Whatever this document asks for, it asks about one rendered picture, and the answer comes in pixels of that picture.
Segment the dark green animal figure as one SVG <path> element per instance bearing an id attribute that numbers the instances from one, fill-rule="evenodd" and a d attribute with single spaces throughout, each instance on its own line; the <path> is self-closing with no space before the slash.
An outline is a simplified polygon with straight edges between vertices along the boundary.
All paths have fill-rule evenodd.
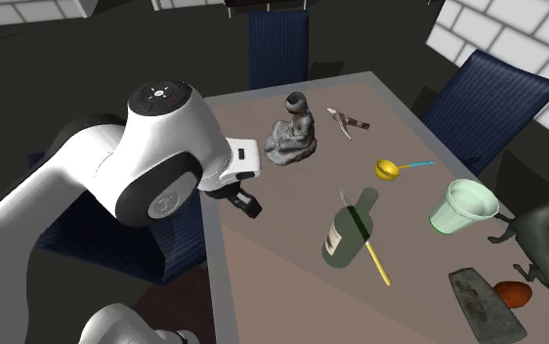
<path id="1" fill-rule="evenodd" d="M 549 289 L 549 197 L 514 219 L 501 214 L 495 218 L 508 226 L 501 236 L 489 236 L 488 241 L 497 244 L 513 237 L 530 261 L 527 272 L 520 264 L 514 264 L 513 268 L 526 281 L 539 280 Z"/>

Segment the grey rusty flat slab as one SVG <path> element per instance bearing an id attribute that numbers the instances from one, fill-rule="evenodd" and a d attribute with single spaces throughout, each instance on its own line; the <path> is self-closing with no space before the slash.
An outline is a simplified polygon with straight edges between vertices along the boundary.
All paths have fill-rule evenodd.
<path id="1" fill-rule="evenodd" d="M 479 344 L 516 344 L 527 330 L 474 268 L 448 274 L 457 303 Z"/>

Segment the pale green cup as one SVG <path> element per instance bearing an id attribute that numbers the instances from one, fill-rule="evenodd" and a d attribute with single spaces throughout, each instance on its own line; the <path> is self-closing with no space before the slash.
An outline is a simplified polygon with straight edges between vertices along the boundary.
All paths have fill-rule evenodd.
<path id="1" fill-rule="evenodd" d="M 457 179 L 451 182 L 429 215 L 430 225 L 439 233 L 452 235 L 499 212 L 497 197 L 483 184 Z"/>

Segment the brown bird figure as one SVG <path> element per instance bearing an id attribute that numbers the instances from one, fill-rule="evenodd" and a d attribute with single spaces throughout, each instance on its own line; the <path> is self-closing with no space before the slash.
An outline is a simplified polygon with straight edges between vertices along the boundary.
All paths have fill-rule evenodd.
<path id="1" fill-rule="evenodd" d="M 347 115 L 343 112 L 340 112 L 339 110 L 337 110 L 335 108 L 328 107 L 326 110 L 332 115 L 332 118 L 338 123 L 338 126 L 339 126 L 340 130 L 348 138 L 349 141 L 352 140 L 352 136 L 350 135 L 350 133 L 348 131 L 349 126 L 357 127 L 357 128 L 364 129 L 364 130 L 368 130 L 370 128 L 369 123 L 358 121 L 358 120 L 350 117 L 349 115 Z"/>

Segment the dark blue chair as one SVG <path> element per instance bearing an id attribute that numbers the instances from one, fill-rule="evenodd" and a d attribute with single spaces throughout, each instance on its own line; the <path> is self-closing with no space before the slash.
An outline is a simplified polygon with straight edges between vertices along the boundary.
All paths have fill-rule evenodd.
<path id="1" fill-rule="evenodd" d="M 474 175 L 549 103 L 549 78 L 474 51 L 439 92 L 424 125 Z"/>
<path id="2" fill-rule="evenodd" d="M 40 246 L 164 285 L 206 260 L 200 194 L 172 216 L 132 228 L 85 192 L 40 236 Z"/>
<path id="3" fill-rule="evenodd" d="M 249 14 L 251 89 L 298 83 L 308 79 L 309 19 L 308 10 Z"/>

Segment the yellow handled tool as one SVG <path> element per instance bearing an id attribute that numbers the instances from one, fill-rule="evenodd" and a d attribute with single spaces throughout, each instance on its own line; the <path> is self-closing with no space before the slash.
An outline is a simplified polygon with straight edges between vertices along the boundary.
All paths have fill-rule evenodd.
<path id="1" fill-rule="evenodd" d="M 357 227 L 357 229 L 358 229 L 358 231 L 361 235 L 361 238 L 364 242 L 364 245 L 365 245 L 367 251 L 369 252 L 376 268 L 378 269 L 379 274 L 380 274 L 383 282 L 385 282 L 386 285 L 391 286 L 392 285 L 391 279 L 390 279 L 389 275 L 386 273 L 386 271 L 385 271 L 385 269 L 382 265 L 382 262 L 380 261 L 378 255 L 376 254 L 373 246 L 369 242 L 369 233 L 368 233 L 367 228 L 366 228 L 365 224 L 363 223 L 361 217 L 359 216 L 359 213 L 358 213 L 356 207 L 354 205 L 351 205 L 348 202 L 346 192 L 343 188 L 340 189 L 339 195 L 340 195 L 345 207 L 350 212 L 351 217 L 354 221 L 354 224 Z"/>

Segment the green glass bottle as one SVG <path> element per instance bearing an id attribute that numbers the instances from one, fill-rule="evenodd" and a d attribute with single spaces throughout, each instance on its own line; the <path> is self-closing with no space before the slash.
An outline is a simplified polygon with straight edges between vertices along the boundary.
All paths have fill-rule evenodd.
<path id="1" fill-rule="evenodd" d="M 336 213 L 321 249 L 324 261 L 337 269 L 347 267 L 371 238 L 370 211 L 379 197 L 371 187 L 364 188 L 355 203 L 350 202 L 343 189 L 339 194 L 344 207 Z"/>

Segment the grey table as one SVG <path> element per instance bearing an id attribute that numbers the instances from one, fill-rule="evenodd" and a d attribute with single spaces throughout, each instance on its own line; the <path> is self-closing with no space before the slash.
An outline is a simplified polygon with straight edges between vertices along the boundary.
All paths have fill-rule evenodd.
<path id="1" fill-rule="evenodd" d="M 448 184 L 468 170 L 371 72 L 297 85 L 316 120 L 317 151 L 287 166 L 265 163 L 244 182 L 263 210 L 249 219 L 221 203 L 220 231 L 209 239 L 209 272 L 218 344 L 476 344 L 448 274 L 472 267 L 487 281 L 516 280 L 527 257 L 494 219 L 443 235 L 428 217 Z M 370 124 L 348 127 L 326 110 Z M 379 159 L 402 169 L 374 173 Z M 338 210 L 372 187 L 371 245 L 389 275 L 383 282 L 367 249 L 346 268 L 327 265 L 321 248 Z"/>

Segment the orange oval object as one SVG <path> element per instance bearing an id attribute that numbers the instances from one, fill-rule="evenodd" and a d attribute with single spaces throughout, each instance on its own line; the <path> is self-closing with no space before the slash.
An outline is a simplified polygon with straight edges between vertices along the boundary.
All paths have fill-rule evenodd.
<path id="1" fill-rule="evenodd" d="M 524 307 L 532 297 L 530 286 L 519 281 L 501 281 L 493 290 L 510 309 Z"/>

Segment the grey seated figure statue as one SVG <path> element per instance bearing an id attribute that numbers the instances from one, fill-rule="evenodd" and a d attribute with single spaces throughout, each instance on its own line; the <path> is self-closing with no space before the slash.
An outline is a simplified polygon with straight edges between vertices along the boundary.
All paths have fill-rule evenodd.
<path id="1" fill-rule="evenodd" d="M 292 92 L 284 104 L 292 119 L 278 120 L 264 147 L 267 159 L 279 166 L 299 162 L 317 149 L 315 120 L 306 96 L 301 92 Z"/>

